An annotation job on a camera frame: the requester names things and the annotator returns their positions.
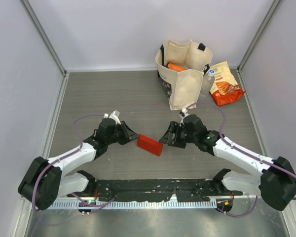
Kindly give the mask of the red cardboard paper box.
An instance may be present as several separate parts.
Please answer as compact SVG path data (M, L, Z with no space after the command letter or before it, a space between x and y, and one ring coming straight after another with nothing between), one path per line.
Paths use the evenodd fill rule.
M139 139L137 140L137 146L156 156L161 156L163 150L162 143L142 134L140 134Z

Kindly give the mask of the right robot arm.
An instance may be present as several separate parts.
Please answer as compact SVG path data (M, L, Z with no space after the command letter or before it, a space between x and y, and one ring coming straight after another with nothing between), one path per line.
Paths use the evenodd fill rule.
M218 195L240 191L261 197L272 208L282 211L296 200L296 173L284 157L273 159L245 149L218 131L208 130L195 115L181 115L172 121L160 143L177 148L194 144L200 151L225 159L247 174L224 169L216 175L213 189Z

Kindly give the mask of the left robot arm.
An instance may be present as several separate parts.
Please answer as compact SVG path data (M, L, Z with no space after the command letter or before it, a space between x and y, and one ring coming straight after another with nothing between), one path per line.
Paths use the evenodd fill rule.
M46 210L58 197L68 194L81 193L90 197L95 191L93 176L84 172L69 173L99 158L109 145L125 145L139 137L124 121L104 118L78 147L53 158L35 158L18 187L18 193L31 202L35 212Z

